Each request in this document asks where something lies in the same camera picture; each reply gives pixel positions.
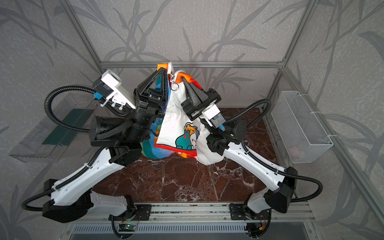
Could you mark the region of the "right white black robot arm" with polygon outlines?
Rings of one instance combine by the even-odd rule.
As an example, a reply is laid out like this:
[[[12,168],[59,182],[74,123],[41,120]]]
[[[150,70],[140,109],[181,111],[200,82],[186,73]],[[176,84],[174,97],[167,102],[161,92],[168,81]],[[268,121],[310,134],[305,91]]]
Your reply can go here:
[[[188,82],[185,77],[181,77],[181,81],[186,90],[186,100],[182,102],[183,110],[190,120],[200,120],[208,131],[205,140],[209,153],[231,159],[255,175],[266,186],[249,197],[245,208],[253,213],[267,209],[286,213],[290,203],[297,201],[293,197],[299,177],[297,170],[275,165],[248,148],[244,142],[248,126],[242,116],[254,107],[269,105],[271,102],[262,99],[226,120],[217,109],[216,102],[220,101],[221,97],[215,90],[210,89],[206,92],[194,83]]]

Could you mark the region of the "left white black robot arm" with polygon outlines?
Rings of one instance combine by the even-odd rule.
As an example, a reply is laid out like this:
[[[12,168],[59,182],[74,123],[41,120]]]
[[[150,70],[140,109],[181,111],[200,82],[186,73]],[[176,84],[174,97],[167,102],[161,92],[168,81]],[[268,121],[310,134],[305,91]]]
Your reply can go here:
[[[154,136],[152,125],[165,115],[171,73],[171,67],[159,67],[129,93],[122,86],[119,76],[108,70],[91,87],[65,86],[48,94],[44,102],[45,112],[60,127],[74,129],[59,120],[52,110],[54,98],[64,92],[90,93],[114,116],[95,116],[91,126],[82,129],[89,135],[90,143],[97,151],[83,167],[69,176],[45,182],[44,195],[49,196],[50,200],[42,207],[43,217],[69,223],[87,214],[118,217],[135,211],[131,197],[102,195],[93,188],[140,158],[143,142]]]

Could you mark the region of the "colourful rainbow kids jacket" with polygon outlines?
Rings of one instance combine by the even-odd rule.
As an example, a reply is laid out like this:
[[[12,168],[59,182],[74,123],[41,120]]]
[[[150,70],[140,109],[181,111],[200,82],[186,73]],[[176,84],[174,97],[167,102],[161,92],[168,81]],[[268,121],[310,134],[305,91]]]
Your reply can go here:
[[[209,130],[200,119],[190,120],[183,110],[187,100],[187,86],[203,91],[192,76],[182,70],[175,71],[172,63],[158,64],[158,70],[165,69],[169,80],[169,100],[165,116],[157,118],[150,127],[150,139],[141,143],[142,154],[149,159],[163,159],[171,155],[194,158],[203,165],[212,165],[224,159],[213,153],[206,138]]]

